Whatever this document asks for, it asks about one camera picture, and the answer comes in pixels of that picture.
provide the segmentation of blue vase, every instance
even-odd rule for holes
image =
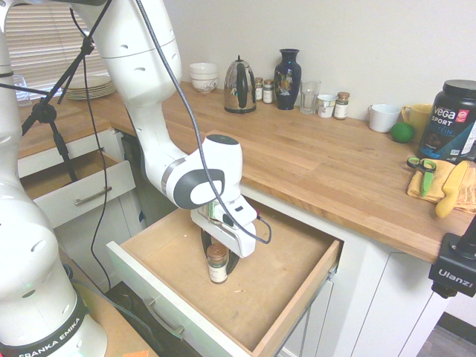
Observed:
[[[274,92],[277,108],[293,110],[300,85],[300,65],[296,63],[299,50],[287,48],[280,50],[283,59],[274,69]]]

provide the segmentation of small jar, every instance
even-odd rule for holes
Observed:
[[[274,84],[273,80],[265,80],[263,84],[263,102],[266,104],[273,103]]]
[[[334,118],[337,120],[343,120],[347,116],[350,94],[346,91],[340,91],[337,93],[337,96],[338,98],[335,102]]]
[[[263,79],[256,77],[254,82],[256,83],[256,100],[263,100]]]
[[[208,274],[212,283],[221,284],[228,279],[227,253],[227,248],[221,243],[214,243],[207,248]]]

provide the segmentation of lime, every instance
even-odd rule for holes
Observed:
[[[401,122],[392,126],[390,134],[392,135],[393,141],[404,144],[414,138],[415,131],[412,125]]]

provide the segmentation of drawer handle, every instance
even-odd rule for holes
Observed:
[[[147,299],[144,300],[144,303],[146,305],[147,310],[149,310],[150,314],[157,320],[157,322],[162,325],[163,328],[165,328],[168,333],[170,333],[172,336],[177,337],[180,341],[184,339],[184,331],[185,328],[183,326],[178,326],[176,329],[173,329],[172,327],[169,326],[167,322],[165,322],[158,314],[155,312],[153,309],[153,305],[155,304],[155,299]]]
[[[93,199],[96,199],[97,197],[101,197],[103,194],[105,194],[106,192],[109,192],[110,190],[112,190],[111,186],[108,186],[107,188],[104,187],[104,189],[102,191],[100,191],[98,193],[95,193],[94,195],[92,195],[90,197],[86,197],[85,199],[77,199],[76,201],[74,201],[74,205],[76,207],[84,205],[86,202],[90,202]]]

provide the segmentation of window blinds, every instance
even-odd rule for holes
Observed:
[[[87,30],[79,16],[76,19]],[[83,38],[66,4],[21,5],[10,9],[5,25],[15,74],[28,87],[49,91],[80,52]],[[97,50],[86,57],[88,75],[107,74]],[[76,77],[83,75],[83,64]],[[40,97],[30,94],[32,99]]]

